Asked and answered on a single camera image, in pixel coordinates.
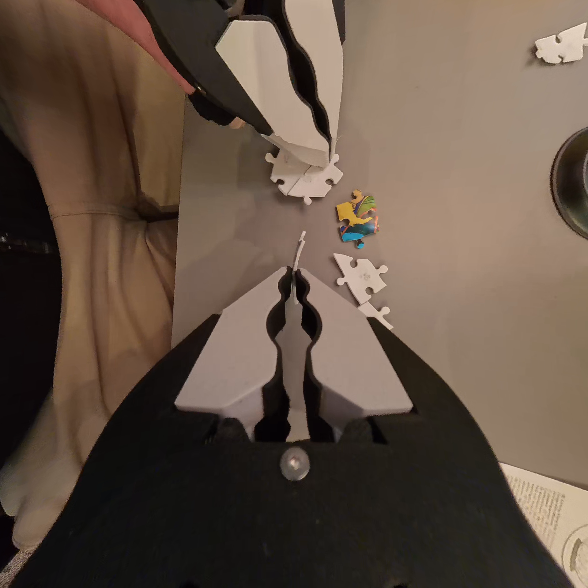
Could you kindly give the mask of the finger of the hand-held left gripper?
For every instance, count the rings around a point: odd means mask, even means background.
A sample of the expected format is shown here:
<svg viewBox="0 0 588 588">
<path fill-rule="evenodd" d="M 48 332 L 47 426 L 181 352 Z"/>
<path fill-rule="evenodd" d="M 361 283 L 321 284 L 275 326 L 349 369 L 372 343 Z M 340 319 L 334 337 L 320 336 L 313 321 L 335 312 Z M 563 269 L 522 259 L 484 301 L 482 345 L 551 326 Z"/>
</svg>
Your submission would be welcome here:
<svg viewBox="0 0 588 588">
<path fill-rule="evenodd" d="M 324 168 L 333 157 L 310 106 L 295 88 L 285 39 L 268 18 L 235 19 L 216 51 L 269 124 L 259 133 L 302 162 Z"/>
<path fill-rule="evenodd" d="M 335 151 L 343 85 L 344 1 L 283 1 L 285 41 L 299 95 Z"/>
</svg>

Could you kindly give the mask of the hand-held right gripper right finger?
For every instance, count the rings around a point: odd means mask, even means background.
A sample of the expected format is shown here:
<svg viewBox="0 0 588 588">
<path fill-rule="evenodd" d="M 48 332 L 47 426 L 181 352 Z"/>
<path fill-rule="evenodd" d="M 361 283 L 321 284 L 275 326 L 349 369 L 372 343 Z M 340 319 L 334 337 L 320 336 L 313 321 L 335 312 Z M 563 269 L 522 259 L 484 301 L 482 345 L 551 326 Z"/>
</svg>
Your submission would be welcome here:
<svg viewBox="0 0 588 588">
<path fill-rule="evenodd" d="M 311 440 L 337 440 L 357 419 L 400 415 L 413 402 L 368 318 L 305 269 L 301 325 L 310 338 L 303 396 Z"/>
</svg>

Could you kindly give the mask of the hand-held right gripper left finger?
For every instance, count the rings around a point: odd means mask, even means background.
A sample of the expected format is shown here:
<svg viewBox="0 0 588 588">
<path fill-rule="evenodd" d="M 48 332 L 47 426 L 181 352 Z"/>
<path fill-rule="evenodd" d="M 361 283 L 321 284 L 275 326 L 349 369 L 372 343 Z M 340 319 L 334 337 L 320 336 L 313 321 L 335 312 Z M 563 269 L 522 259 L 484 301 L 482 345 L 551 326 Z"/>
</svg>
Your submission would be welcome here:
<svg viewBox="0 0 588 588">
<path fill-rule="evenodd" d="M 276 336 L 293 272 L 280 268 L 218 316 L 175 406 L 238 420 L 251 438 L 286 440 L 290 400 Z"/>
</svg>

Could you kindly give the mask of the white-backed puzzle piece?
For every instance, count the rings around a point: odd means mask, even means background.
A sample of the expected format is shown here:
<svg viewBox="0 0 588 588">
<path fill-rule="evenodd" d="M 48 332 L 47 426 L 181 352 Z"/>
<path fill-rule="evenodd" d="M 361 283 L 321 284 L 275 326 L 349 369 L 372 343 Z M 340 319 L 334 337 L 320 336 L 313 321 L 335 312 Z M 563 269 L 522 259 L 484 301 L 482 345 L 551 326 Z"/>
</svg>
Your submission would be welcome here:
<svg viewBox="0 0 588 588">
<path fill-rule="evenodd" d="M 311 167 L 285 149 L 279 150 L 275 156 L 270 152 L 266 153 L 265 160 L 273 166 L 270 180 L 277 184 L 278 189 L 286 196 Z"/>
<path fill-rule="evenodd" d="M 577 62 L 587 48 L 587 23 L 535 41 L 535 56 L 550 65 Z"/>
<path fill-rule="evenodd" d="M 302 231 L 299 236 L 299 239 L 298 239 L 298 244 L 295 249 L 295 254 L 293 256 L 293 262 L 292 262 L 292 266 L 291 266 L 292 275 L 291 275 L 291 283 L 290 283 L 290 293 L 291 293 L 291 298 L 292 298 L 292 304 L 294 304 L 295 306 L 298 305 L 298 298 L 297 298 L 297 294 L 296 294 L 296 273 L 298 271 L 298 266 L 299 266 L 301 254 L 302 254 L 302 251 L 303 251 L 305 243 L 306 243 L 305 237 L 306 237 L 306 231 Z"/>
<path fill-rule="evenodd" d="M 360 189 L 355 189 L 349 200 L 337 204 L 335 211 L 342 242 L 352 243 L 358 250 L 364 248 L 367 237 L 377 235 L 380 231 L 375 199 Z"/>
<path fill-rule="evenodd" d="M 288 195 L 301 199 L 308 206 L 314 199 L 324 198 L 343 177 L 342 171 L 337 166 L 339 159 L 339 155 L 335 153 L 324 168 L 311 166 L 290 188 Z"/>
<path fill-rule="evenodd" d="M 351 256 L 335 253 L 333 257 L 342 274 L 336 284 L 340 287 L 346 285 L 359 305 L 368 303 L 372 294 L 386 287 L 381 277 L 388 271 L 386 265 L 376 268 L 370 260 L 357 259 L 353 266 Z"/>
<path fill-rule="evenodd" d="M 390 309 L 387 306 L 384 306 L 378 310 L 370 302 L 365 302 L 358 305 L 357 309 L 361 311 L 367 318 L 376 319 L 384 327 L 386 327 L 386 329 L 393 329 L 393 326 L 386 320 L 386 316 L 390 313 Z"/>
</svg>

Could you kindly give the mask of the person's left hand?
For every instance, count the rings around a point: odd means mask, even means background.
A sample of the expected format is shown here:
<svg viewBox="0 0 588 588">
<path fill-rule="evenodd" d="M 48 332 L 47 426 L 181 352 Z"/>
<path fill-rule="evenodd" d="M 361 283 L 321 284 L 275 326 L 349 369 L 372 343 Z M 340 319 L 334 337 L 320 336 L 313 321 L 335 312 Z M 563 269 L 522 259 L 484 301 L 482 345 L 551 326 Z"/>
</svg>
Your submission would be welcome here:
<svg viewBox="0 0 588 588">
<path fill-rule="evenodd" d="M 185 94 L 191 95 L 195 92 L 195 88 L 180 75 L 159 48 L 151 25 L 135 1 L 78 1 L 78 3 L 135 41 L 166 71 Z"/>
</svg>

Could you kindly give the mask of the printed paper leaflet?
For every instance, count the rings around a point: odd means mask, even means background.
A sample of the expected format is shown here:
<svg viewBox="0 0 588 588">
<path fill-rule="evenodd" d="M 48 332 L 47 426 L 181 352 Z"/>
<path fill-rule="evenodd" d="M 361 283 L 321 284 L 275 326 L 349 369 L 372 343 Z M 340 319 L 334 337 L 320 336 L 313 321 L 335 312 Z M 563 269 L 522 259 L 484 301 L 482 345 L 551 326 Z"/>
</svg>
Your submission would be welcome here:
<svg viewBox="0 0 588 588">
<path fill-rule="evenodd" d="M 520 510 L 575 587 L 587 587 L 587 490 L 500 464 Z"/>
</svg>

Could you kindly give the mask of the black round stand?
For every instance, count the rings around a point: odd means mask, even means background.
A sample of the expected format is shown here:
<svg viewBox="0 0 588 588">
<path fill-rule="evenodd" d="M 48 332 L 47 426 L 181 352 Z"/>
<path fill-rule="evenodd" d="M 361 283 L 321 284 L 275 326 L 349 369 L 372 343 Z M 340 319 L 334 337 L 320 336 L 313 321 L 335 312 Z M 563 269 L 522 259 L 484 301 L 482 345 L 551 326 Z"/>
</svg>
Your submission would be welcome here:
<svg viewBox="0 0 588 588">
<path fill-rule="evenodd" d="M 587 128 L 570 136 L 556 153 L 550 190 L 563 221 L 587 239 Z"/>
</svg>

